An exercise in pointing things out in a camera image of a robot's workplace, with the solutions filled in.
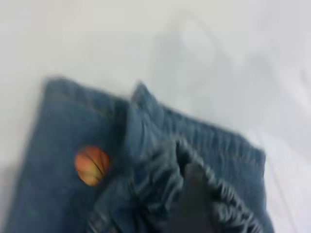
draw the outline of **white background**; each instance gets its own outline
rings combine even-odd
[[[62,74],[237,130],[267,153],[276,232],[311,229],[308,0],[0,0],[0,221],[43,80]]]

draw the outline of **orange ball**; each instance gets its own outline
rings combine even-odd
[[[109,166],[109,157],[100,148],[87,146],[78,151],[74,166],[82,181],[89,186],[95,186],[105,175]]]

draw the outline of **basketball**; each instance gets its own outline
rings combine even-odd
[[[89,186],[95,186],[105,175],[109,158],[100,148],[87,146],[76,154],[74,166],[82,181]]]

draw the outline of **seam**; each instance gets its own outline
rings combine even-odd
[[[65,98],[65,99],[74,101],[76,104],[80,104],[80,105],[82,105],[82,106],[84,106],[84,107],[86,107],[86,108],[88,108],[88,109],[90,109],[90,110],[92,110],[92,111],[95,111],[95,112],[99,113],[99,114],[102,115],[102,116],[108,117],[108,118],[110,118],[110,119],[112,119],[112,120],[118,120],[118,121],[121,122],[121,123],[126,123],[125,117],[114,115],[114,114],[112,114],[110,111],[107,111],[107,110],[105,110],[105,109],[103,109],[103,108],[98,108],[98,107],[95,107],[95,106],[93,106],[93,105],[91,105],[91,104],[88,104],[88,103],[86,103],[86,102],[84,102],[84,101],[82,101],[82,100],[78,100],[77,98],[75,98],[74,96],[72,96],[72,95],[70,95],[70,94],[68,94],[68,93],[59,92],[59,91],[54,91],[54,92],[52,92],[52,93],[49,93],[47,96],[51,96],[51,97],[53,97],[53,96],[54,96],[54,97],[62,97],[62,98]],[[150,119],[150,121],[151,121],[159,130],[161,130],[161,131],[163,130],[163,131],[166,132],[166,130],[159,128],[151,119]],[[190,143],[188,140],[187,140],[187,142],[188,142],[189,145],[191,145],[191,146],[192,146],[194,149],[196,149],[196,150],[202,149],[201,146],[192,144],[192,143]],[[238,155],[226,153],[226,152],[224,152],[224,151],[222,151],[222,150],[217,150],[217,149],[208,149],[208,150],[212,150],[212,151],[214,151],[214,152],[217,152],[219,156],[223,156],[223,157],[226,157],[226,158],[231,158],[231,159],[234,159],[234,160],[237,160],[237,161],[240,161],[240,162],[244,162],[244,163],[246,163],[246,164],[254,165],[254,166],[256,166],[256,167],[259,167],[259,166],[262,165],[262,164],[259,164],[259,163],[256,163],[256,162],[248,162],[246,159],[242,159],[242,158],[241,158],[240,156],[238,156]]]
[[[88,103],[86,103],[84,101],[78,100],[75,97],[73,97],[72,95],[67,94],[67,93],[53,92],[53,93],[50,93],[49,96],[63,97],[65,99],[69,99],[71,101],[74,101],[75,103],[80,104],[80,105],[82,105],[84,107],[87,107],[88,109],[91,109],[91,110],[93,110],[93,111],[95,111],[95,112],[97,112],[97,113],[99,113],[99,114],[101,114],[101,115],[103,115],[105,117],[109,117],[109,118],[111,118],[113,120],[118,120],[118,121],[120,121],[122,123],[125,123],[125,121],[126,121],[125,117],[123,117],[123,116],[114,115],[110,111],[107,111],[107,110],[102,109],[102,108],[95,107],[95,106],[93,106],[91,104],[88,104]]]
[[[172,124],[172,121],[173,121],[172,117],[177,114],[177,115],[179,115],[179,117],[182,117],[181,119],[178,119],[179,122],[186,123],[186,124],[193,124],[195,130],[200,134],[201,133],[205,134],[206,130],[208,130],[208,131],[212,132],[213,134],[218,134],[219,137],[230,139],[230,137],[226,135],[226,131],[228,132],[228,130],[226,130],[226,129],[222,129],[222,128],[220,128],[220,127],[218,127],[212,123],[205,123],[201,120],[198,120],[197,122],[193,122],[193,120],[190,118],[190,116],[182,116],[182,115],[180,116],[179,113],[174,113],[173,110],[168,109],[165,106],[163,106],[162,108],[163,108],[163,111],[165,112],[164,115],[168,115],[167,119],[165,119],[165,120],[169,121],[170,124]],[[241,136],[238,133],[233,133],[233,134],[236,137],[235,140],[236,140],[237,144],[242,145],[242,146],[249,146],[249,143],[245,141],[243,136]]]

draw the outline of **blue denim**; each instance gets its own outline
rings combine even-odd
[[[96,187],[73,161],[87,145],[111,168]],[[171,110],[139,85],[131,101],[64,79],[46,85],[4,233],[162,232],[196,163],[224,231],[272,233],[265,155],[243,137]]]

